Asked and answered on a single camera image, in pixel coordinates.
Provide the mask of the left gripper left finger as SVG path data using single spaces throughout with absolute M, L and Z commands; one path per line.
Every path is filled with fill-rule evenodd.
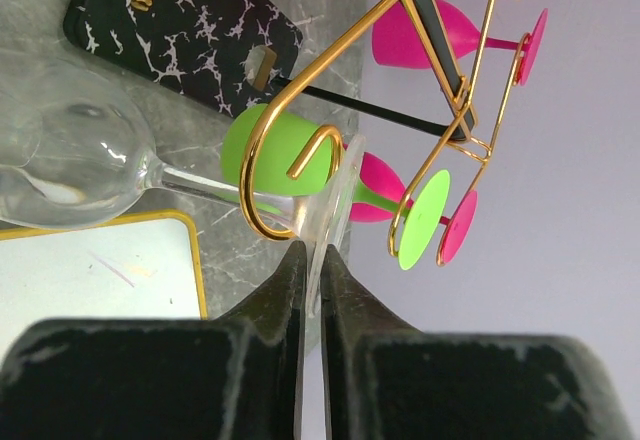
M 5 439 L 296 439 L 306 249 L 213 320 L 51 319 L 1 368 Z

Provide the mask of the clear wine glass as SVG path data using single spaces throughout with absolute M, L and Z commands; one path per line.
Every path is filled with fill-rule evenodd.
M 73 230 L 116 218 L 149 189 L 236 204 L 236 186 L 162 161 L 130 97 L 64 60 L 1 53 L 1 218 Z

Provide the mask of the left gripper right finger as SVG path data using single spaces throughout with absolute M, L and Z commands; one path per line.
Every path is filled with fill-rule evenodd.
M 567 336 L 424 332 L 329 247 L 320 280 L 331 439 L 629 439 L 602 362 Z

